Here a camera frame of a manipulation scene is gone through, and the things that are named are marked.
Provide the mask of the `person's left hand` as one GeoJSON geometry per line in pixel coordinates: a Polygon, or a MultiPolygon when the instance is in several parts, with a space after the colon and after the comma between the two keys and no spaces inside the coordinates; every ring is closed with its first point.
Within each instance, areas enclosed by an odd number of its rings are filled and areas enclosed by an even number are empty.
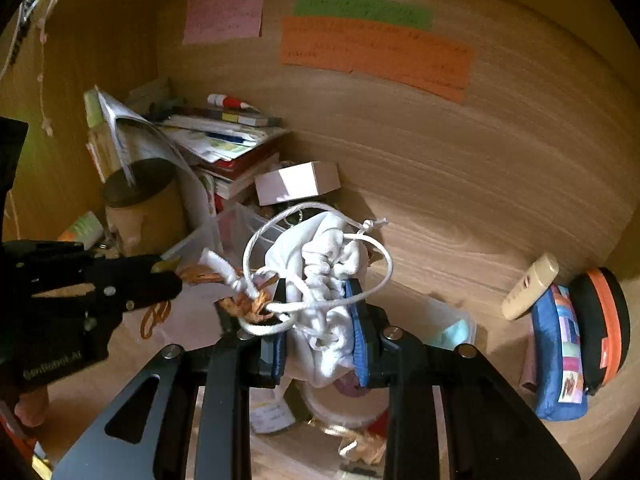
{"type": "Polygon", "coordinates": [[[41,426],[49,408],[49,393],[46,387],[22,393],[14,408],[14,415],[28,428],[41,426]]]}

